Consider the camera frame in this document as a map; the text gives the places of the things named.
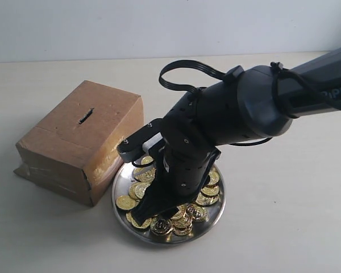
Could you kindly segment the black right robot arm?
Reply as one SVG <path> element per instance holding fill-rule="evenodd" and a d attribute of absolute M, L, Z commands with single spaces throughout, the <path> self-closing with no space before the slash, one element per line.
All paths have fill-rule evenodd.
<path fill-rule="evenodd" d="M 341 48 L 292 69 L 272 62 L 224 73 L 179 60 L 161 73 L 180 68 L 201 71 L 217 83 L 197 88 L 159 77 L 163 87 L 184 96 L 162 120 L 164 189 L 156 195 L 154 213 L 173 211 L 197 197 L 219 146 L 262 144 L 286 132 L 294 119 L 341 111 Z"/>

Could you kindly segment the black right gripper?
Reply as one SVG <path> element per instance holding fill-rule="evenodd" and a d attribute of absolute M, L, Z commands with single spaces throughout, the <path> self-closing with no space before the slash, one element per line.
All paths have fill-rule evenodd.
<path fill-rule="evenodd" d="M 155 179 L 131 212 L 139 226 L 158 214 L 174 215 L 210 180 L 209 171 L 221 152 L 199 128 L 197 102 L 195 95 L 184 94 L 161 120 L 163 161 L 156 160 Z"/>

